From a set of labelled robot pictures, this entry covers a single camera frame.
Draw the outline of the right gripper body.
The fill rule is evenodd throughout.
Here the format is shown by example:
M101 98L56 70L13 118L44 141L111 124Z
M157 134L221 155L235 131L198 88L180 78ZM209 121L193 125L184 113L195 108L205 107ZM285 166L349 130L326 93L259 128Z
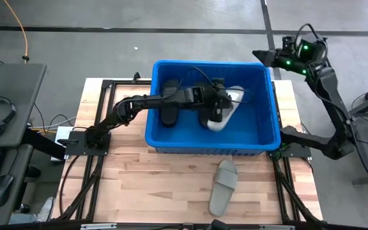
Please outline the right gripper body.
M276 49L273 67L282 69L301 69L301 62L295 55L295 49Z

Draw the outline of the grey computer desk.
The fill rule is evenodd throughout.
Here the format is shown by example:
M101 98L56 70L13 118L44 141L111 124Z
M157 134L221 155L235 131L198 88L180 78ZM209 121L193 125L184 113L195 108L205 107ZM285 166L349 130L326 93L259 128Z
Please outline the grey computer desk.
M15 117L8 122L0 136L0 176L13 178L5 195L0 195L0 225L9 223L12 212L21 203L22 184L33 153L30 144L22 142L28 133L27 121L38 95L46 66L43 64L0 64L0 97L16 108Z

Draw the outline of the grey slide sandal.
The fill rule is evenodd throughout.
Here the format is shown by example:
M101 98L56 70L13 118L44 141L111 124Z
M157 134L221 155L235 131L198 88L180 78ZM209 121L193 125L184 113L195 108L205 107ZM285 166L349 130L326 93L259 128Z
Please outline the grey slide sandal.
M230 108L223 109L222 121L221 122L215 122L211 120L207 121L207 128L214 132L219 132L225 128L225 126L231 119L232 115L240 105L240 102L242 101L244 96L243 88L241 86L231 86L229 89L226 90L226 93L228 94L232 102Z
M227 211L233 192L238 182L236 165L229 160L223 160L218 165L209 202L209 212L221 217Z

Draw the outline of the black computer mouse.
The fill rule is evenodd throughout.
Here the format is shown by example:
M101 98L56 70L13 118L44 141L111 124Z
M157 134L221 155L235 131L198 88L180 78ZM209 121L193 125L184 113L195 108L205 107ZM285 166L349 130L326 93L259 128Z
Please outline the black computer mouse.
M13 181L14 177L12 175L5 174L0 176L0 207L4 206L8 201Z

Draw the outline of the white box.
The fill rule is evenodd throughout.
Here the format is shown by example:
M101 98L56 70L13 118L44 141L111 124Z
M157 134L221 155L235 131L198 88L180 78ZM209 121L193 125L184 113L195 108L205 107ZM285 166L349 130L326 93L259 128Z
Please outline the white box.
M58 142L59 139L68 139L70 132L73 130L72 126L59 126L56 130L56 137L55 137L55 143L59 144L60 146L64 147L62 144ZM64 159L68 160L69 156L65 155ZM53 162L59 162L60 159L51 157L50 159Z

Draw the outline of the black slide sandal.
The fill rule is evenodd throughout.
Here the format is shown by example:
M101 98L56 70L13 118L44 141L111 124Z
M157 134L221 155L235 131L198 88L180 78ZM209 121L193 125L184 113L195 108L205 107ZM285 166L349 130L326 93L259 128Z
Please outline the black slide sandal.
M167 100L167 105L159 108L159 113L165 127L175 126L178 120L180 106L175 94L179 87L180 81L178 79L169 79L162 87L162 96Z
M207 128L207 122L210 118L211 110L215 105L216 93L215 88L206 82L196 82L195 86L202 87L204 105L197 111L199 123Z

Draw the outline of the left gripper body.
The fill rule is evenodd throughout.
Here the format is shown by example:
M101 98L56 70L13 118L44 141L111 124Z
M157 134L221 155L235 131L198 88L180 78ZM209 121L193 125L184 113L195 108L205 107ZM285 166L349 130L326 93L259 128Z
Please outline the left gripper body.
M223 78L212 79L211 82L196 82L196 86L202 88L204 109L213 109L216 105L221 109L229 109L232 107L230 96L224 87Z

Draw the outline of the silver metal bracket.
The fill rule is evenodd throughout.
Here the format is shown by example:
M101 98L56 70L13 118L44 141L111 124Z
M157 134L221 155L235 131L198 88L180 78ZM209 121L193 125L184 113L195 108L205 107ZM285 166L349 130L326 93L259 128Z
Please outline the silver metal bracket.
M94 224L82 224L80 230L115 230L117 224L113 223L94 223Z
M285 225L260 225L259 230L296 230L295 226Z

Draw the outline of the blue plastic bin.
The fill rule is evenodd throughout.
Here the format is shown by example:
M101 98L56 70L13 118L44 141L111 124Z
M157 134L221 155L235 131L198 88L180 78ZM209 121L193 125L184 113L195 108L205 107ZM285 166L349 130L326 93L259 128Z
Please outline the blue plastic bin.
M203 127L197 111L181 110L174 127L162 124L158 109L148 110L145 140L159 153L199 155L258 155L280 145L280 127L270 71L261 63L160 60L153 65L151 95L158 95L169 79L182 87L224 78L225 87L246 92L225 128Z

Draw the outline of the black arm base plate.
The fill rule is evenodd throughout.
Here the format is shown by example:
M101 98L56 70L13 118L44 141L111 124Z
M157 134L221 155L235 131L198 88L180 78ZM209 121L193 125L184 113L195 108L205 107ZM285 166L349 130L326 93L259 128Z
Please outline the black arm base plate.
M69 138L63 140L66 155L105 156L109 152L111 133L99 138L98 142L88 142L86 131L71 131Z
M294 157L294 158L310 158L311 151L306 145L298 143L282 143L280 146L280 152L283 157Z

